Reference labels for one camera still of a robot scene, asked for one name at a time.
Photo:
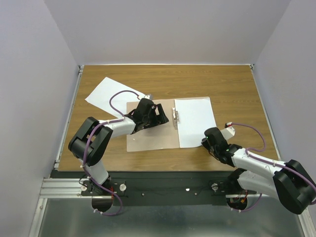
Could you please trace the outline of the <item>tan paper folder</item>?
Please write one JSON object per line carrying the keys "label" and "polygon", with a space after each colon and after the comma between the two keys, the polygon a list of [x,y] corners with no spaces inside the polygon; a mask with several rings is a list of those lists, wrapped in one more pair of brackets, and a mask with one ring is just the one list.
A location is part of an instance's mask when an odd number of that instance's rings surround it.
{"label": "tan paper folder", "polygon": [[155,104],[162,105],[169,122],[141,130],[132,135],[127,135],[128,152],[180,148],[178,130],[175,130],[172,121],[172,107],[175,107],[175,100],[176,99],[160,99],[154,101]]}

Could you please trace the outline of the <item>metal folder clip mechanism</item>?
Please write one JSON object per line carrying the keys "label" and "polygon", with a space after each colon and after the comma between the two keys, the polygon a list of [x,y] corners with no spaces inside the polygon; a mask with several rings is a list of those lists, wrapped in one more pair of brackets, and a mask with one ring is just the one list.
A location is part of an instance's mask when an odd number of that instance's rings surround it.
{"label": "metal folder clip mechanism", "polygon": [[172,107],[172,121],[175,130],[178,129],[179,114],[175,107]]}

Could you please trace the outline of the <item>white paper sheet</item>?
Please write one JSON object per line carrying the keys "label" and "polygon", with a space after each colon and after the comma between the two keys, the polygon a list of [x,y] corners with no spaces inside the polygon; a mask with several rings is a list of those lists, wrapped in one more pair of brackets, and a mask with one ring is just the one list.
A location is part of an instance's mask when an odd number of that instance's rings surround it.
{"label": "white paper sheet", "polygon": [[[114,99],[111,101],[112,106],[120,111],[120,114],[110,106],[110,99],[116,93],[124,90],[128,90],[128,92],[123,92],[115,96]],[[137,96],[144,97],[145,94],[122,83],[119,83],[118,81],[105,77],[85,98],[85,101],[113,115],[114,117],[121,118],[122,115],[125,115],[127,113],[126,103],[138,101]]]}
{"label": "white paper sheet", "polygon": [[204,132],[216,126],[209,97],[176,99],[180,148],[195,148],[201,145]]}

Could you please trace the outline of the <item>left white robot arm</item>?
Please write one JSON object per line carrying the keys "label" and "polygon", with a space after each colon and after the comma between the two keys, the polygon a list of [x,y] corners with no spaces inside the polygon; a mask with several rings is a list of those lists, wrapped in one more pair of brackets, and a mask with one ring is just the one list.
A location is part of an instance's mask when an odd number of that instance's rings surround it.
{"label": "left white robot arm", "polygon": [[135,109],[121,118],[100,122],[88,117],[70,140],[68,150],[81,161],[84,171],[93,182],[93,190],[104,195],[110,188],[110,175],[101,159],[109,141],[168,122],[161,104],[142,98]]}

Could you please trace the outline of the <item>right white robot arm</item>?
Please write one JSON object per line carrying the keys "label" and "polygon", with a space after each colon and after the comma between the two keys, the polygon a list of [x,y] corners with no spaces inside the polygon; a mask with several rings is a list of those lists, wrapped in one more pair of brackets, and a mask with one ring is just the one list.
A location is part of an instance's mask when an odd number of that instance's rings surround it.
{"label": "right white robot arm", "polygon": [[229,144],[235,135],[232,123],[222,130],[209,128],[204,135],[201,144],[208,152],[221,163],[236,168],[227,181],[230,192],[245,190],[268,195],[294,214],[301,214],[316,203],[316,184],[300,162],[273,160],[257,155],[255,148]]}

